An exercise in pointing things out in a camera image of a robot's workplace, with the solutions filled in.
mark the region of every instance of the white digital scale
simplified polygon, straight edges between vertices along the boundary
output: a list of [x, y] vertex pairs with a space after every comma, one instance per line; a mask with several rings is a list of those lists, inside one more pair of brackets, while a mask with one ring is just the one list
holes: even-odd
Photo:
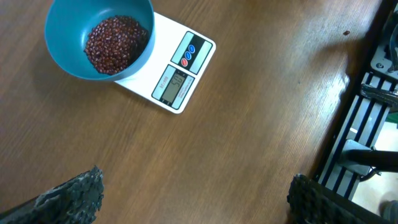
[[148, 61], [136, 74], [116, 83], [179, 114], [215, 50], [209, 38], [155, 13], [155, 44]]

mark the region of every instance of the white floor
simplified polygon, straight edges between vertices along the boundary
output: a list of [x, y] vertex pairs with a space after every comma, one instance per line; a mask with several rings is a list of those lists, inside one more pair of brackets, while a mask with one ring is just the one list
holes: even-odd
[[[377, 150], [398, 152], [396, 124], [384, 123], [375, 147]], [[353, 202], [378, 215], [380, 204], [391, 200], [398, 200], [398, 174], [387, 172], [360, 183], [353, 198]]]

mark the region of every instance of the green object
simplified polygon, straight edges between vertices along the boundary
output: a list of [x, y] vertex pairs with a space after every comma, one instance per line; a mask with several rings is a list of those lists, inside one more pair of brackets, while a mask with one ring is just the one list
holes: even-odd
[[398, 112], [388, 114], [387, 118], [386, 118], [386, 121], [398, 124]]
[[[84, 49], [92, 28], [112, 16], [135, 18], [149, 31], [150, 39], [132, 65], [110, 76], [95, 70]], [[154, 22], [149, 0], [54, 0], [45, 21], [44, 36], [50, 55], [66, 72], [86, 80], [116, 81], [133, 75], [149, 59], [155, 44]]]

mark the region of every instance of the wooden table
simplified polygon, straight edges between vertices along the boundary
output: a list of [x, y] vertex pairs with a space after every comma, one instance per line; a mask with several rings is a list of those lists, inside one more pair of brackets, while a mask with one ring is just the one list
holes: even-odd
[[181, 115], [58, 68], [51, 2], [0, 1], [0, 211], [96, 164], [95, 223], [247, 224], [286, 221], [381, 0], [154, 0], [218, 44]]

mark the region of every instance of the bowl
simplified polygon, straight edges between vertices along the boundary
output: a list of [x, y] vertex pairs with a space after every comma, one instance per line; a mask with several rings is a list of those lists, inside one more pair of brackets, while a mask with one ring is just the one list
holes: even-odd
[[[115, 75], [97, 72], [84, 49], [88, 34], [102, 20], [131, 16], [148, 30], [149, 41], [141, 56]], [[45, 21], [44, 37], [50, 55], [69, 74], [85, 80], [116, 81], [144, 66], [155, 44], [155, 15], [149, 0], [54, 0]]]

